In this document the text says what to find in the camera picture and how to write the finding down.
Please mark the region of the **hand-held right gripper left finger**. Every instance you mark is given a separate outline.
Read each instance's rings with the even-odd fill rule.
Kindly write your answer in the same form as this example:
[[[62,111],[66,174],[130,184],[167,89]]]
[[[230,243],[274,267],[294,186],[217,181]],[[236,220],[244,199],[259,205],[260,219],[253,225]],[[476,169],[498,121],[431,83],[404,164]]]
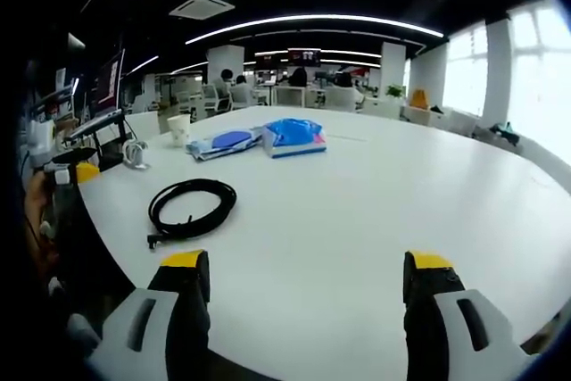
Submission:
[[[106,319],[88,366],[99,380],[204,380],[210,299],[209,254],[172,254]]]

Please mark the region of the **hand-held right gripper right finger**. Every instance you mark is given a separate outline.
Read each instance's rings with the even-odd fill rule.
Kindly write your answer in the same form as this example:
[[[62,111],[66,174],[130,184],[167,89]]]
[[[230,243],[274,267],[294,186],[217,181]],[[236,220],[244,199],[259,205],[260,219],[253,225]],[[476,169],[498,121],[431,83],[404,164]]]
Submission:
[[[442,256],[404,255],[408,380],[515,380],[535,360],[507,317]]]

